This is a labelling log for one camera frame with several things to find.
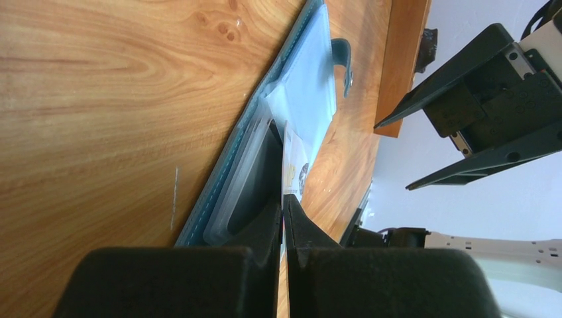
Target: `black plastic part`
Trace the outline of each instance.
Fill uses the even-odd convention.
[[[246,317],[254,267],[249,248],[95,250],[53,317]]]
[[[425,236],[429,232],[426,229],[416,227],[401,227],[389,230],[386,245],[388,247],[425,247]]]
[[[562,0],[557,0],[557,1],[558,1],[558,9],[560,10],[560,8],[562,7]],[[562,34],[562,11],[558,11],[558,14],[552,18],[552,21],[555,27],[558,29],[558,31],[560,31],[560,33]]]
[[[512,38],[491,25],[407,94],[380,125],[423,109],[442,137],[462,136],[471,155],[406,187],[464,185],[562,150],[562,90],[536,51],[511,53]],[[510,60],[536,73],[522,79]]]
[[[358,225],[353,227],[347,245],[345,247],[365,248],[365,247],[385,247],[384,235],[360,228]]]
[[[420,49],[418,50],[418,59],[416,60],[416,73],[424,73],[425,68],[435,61],[437,54],[437,35],[436,28],[426,28],[421,34]]]
[[[560,27],[560,25],[561,25],[560,22],[562,21],[562,14],[558,14],[557,16],[555,16],[555,14],[560,11],[560,9],[562,9],[562,0],[549,0],[549,1],[547,1],[545,3],[545,5],[543,7],[541,7],[537,11],[537,13],[535,13],[535,15],[531,18],[531,21],[529,21],[529,23],[527,24],[527,27],[523,31],[523,35],[521,35],[521,39],[523,40],[525,37],[529,36],[532,33],[531,28],[539,20],[540,21],[537,24],[535,30],[542,27],[544,24],[546,24],[550,20],[554,20],[555,25],[557,25],[557,23],[558,23],[557,28],[559,30],[562,30],[562,27]]]
[[[396,109],[375,128],[392,124],[424,108],[511,43],[513,38],[501,24],[488,26],[450,61],[406,94]]]
[[[319,248],[341,249],[304,213],[294,194],[283,196],[283,217],[287,246],[290,316],[318,317],[311,277],[306,272],[310,252]]]
[[[291,318],[501,317],[482,271],[459,250],[317,249],[305,273],[314,314],[291,301]]]
[[[222,247],[93,251],[53,317],[275,317],[281,234],[275,195]]]

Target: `white wall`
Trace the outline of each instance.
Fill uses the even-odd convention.
[[[455,55],[480,31],[502,23],[519,40],[546,0],[433,0],[427,28],[438,28],[437,58],[416,83]],[[466,237],[510,240],[562,239],[562,153],[466,186],[409,183],[463,157],[440,138],[423,111],[407,117],[400,138],[380,141],[363,226],[425,227]],[[491,282],[503,310],[517,317],[562,317],[562,294],[523,284]]]

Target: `light blue folder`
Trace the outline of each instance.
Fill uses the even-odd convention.
[[[330,40],[327,7],[309,0],[285,40],[279,55],[252,94],[233,129],[201,195],[180,233],[176,246],[206,245],[204,230],[211,218],[227,176],[240,148],[244,132],[258,105],[269,107],[277,123],[289,121],[311,146],[313,163],[336,112],[333,66],[343,65],[347,96],[353,82],[351,47],[345,39]],[[277,125],[280,135],[284,125]]]

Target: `wooden board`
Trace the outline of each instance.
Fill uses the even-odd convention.
[[[355,78],[343,99],[336,68],[303,206],[338,239],[374,167],[390,0],[327,3]],[[94,248],[173,244],[302,4],[0,1],[0,317],[49,316]]]
[[[412,89],[414,70],[431,0],[393,0],[388,39],[382,66],[380,95],[373,124],[389,116]],[[374,133],[398,137],[402,120],[380,127]]]

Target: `folder strap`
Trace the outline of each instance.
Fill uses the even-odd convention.
[[[345,78],[343,80],[343,97],[347,97],[349,88],[353,85],[353,71],[351,69],[351,45],[344,38],[332,39],[332,58],[334,65],[345,67]]]

